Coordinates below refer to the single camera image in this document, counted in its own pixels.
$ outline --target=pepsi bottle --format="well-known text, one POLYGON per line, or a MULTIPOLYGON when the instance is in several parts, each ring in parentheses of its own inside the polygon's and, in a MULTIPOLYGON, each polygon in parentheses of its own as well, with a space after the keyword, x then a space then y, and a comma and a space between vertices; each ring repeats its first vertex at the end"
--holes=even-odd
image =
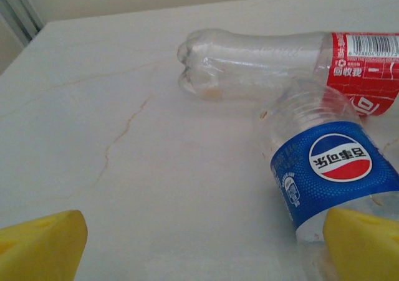
POLYGON ((308 279, 339 280, 322 233, 327 211, 337 206, 399 220, 398 173, 365 133, 349 100, 313 80, 293 81, 255 114, 308 279))

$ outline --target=white table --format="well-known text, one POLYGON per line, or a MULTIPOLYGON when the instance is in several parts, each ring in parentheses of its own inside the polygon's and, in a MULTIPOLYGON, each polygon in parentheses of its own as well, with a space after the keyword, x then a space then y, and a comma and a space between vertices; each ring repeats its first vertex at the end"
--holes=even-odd
MULTIPOLYGON (((76 280, 304 280, 252 104, 184 96, 177 47, 204 27, 399 31, 398 9, 249 0, 51 22, 0 78, 0 227, 80 209, 76 280)), ((399 168, 396 123, 379 120, 367 129, 399 168)))

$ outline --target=empty plastic bottle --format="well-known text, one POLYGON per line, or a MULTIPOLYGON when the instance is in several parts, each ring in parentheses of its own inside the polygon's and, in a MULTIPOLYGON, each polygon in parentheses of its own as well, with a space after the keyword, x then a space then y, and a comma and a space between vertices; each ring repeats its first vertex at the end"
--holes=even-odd
POLYGON ((360 115, 398 115, 398 40, 399 34, 247 36, 200 30, 178 49, 186 67, 179 86, 203 99, 274 101, 291 78, 313 77, 345 94, 360 115))
POLYGON ((399 175, 367 136, 349 100, 314 80, 294 80, 254 116, 272 149, 271 171, 289 212, 309 280, 339 280, 322 228, 335 206, 399 220, 399 175))

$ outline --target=red label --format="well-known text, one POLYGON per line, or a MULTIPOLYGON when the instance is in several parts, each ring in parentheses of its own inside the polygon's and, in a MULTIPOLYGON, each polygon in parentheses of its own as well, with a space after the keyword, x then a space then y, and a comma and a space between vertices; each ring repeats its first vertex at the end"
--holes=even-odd
POLYGON ((345 94, 359 115, 378 116, 399 92, 399 34, 332 33, 327 85, 345 94))

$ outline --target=yellow object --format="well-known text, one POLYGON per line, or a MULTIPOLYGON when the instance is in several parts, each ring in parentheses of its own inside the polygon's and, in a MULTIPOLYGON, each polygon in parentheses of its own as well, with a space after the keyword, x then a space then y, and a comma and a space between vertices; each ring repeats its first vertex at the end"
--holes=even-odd
POLYGON ((399 222, 332 208, 323 234, 342 281, 399 280, 399 222))
POLYGON ((0 229, 0 281, 70 281, 87 240, 80 211, 0 229))

